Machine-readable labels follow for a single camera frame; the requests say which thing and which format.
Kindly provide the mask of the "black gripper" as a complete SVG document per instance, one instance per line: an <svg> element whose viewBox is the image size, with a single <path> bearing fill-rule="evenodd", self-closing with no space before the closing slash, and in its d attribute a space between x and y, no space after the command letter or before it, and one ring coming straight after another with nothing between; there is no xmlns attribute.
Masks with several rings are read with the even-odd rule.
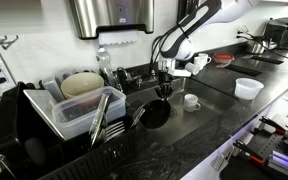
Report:
<svg viewBox="0 0 288 180"><path fill-rule="evenodd" d="M161 100L167 100L173 93L172 80L173 77L167 72L160 71L158 75L158 86L155 88L157 96Z"/></svg>

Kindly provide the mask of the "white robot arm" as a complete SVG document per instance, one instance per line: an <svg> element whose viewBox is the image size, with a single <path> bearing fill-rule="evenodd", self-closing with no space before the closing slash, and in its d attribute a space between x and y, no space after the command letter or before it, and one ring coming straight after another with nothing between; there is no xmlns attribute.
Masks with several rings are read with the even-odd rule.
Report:
<svg viewBox="0 0 288 180"><path fill-rule="evenodd" d="M234 21L250 11L262 0L205 0L200 6L185 16L177 25L168 30L161 38L158 62L159 85L157 95L166 100L171 96L171 82L174 77L190 77L188 70L162 67L162 62L186 61L194 55L194 44L189 36L212 23Z"/></svg>

